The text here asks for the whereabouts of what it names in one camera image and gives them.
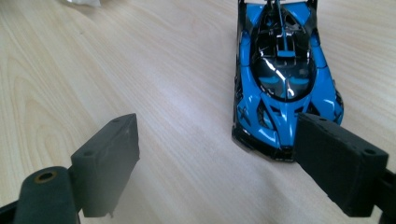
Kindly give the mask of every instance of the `toy car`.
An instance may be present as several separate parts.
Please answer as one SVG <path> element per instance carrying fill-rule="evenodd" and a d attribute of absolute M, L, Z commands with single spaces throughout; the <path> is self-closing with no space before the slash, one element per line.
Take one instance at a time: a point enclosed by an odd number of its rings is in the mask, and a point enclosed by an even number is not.
<path fill-rule="evenodd" d="M 275 160 L 293 161 L 299 113 L 343 119 L 320 47 L 317 7 L 318 0 L 238 1 L 233 138 Z"/>

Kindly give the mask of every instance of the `blue toy car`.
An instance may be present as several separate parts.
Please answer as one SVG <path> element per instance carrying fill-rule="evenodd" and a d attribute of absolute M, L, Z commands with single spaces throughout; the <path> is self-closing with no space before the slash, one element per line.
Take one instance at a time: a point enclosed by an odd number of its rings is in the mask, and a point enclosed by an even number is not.
<path fill-rule="evenodd" d="M 299 113 L 343 119 L 320 47 L 317 7 L 318 0 L 238 1 L 233 138 L 275 160 L 293 161 Z"/>

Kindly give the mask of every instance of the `car windshield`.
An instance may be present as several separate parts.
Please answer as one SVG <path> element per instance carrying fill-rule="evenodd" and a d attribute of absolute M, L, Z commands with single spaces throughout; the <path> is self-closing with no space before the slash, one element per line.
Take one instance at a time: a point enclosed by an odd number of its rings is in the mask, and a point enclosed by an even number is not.
<path fill-rule="evenodd" d="M 308 58 L 260 58 L 252 66 L 252 72 L 262 89 L 282 101 L 294 101 L 305 97 L 315 79 L 315 66 Z"/>

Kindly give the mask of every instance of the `screw hole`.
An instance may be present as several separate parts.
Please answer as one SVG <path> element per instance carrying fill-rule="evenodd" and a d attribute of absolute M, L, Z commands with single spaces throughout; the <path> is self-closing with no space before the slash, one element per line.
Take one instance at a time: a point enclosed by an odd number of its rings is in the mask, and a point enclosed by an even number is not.
<path fill-rule="evenodd" d="M 49 171 L 49 172 L 46 172 L 46 173 L 37 175 L 37 176 L 35 177 L 35 182 L 36 182 L 37 184 L 44 184 L 44 183 L 46 183 L 46 182 L 51 181 L 53 178 L 55 178 L 56 175 L 57 175 L 57 174 L 56 174 L 55 171 Z"/>

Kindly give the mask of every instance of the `wooden table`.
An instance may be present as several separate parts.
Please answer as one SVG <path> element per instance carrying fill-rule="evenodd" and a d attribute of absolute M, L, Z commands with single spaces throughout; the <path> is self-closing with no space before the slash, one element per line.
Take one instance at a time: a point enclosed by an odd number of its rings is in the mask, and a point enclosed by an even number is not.
<path fill-rule="evenodd" d="M 342 126 L 396 171 L 396 1 L 318 3 Z M 297 163 L 231 138 L 236 1 L 0 0 L 0 204 L 107 122 L 136 113 L 141 160 L 115 217 L 83 223 L 376 223 L 349 218 Z"/>

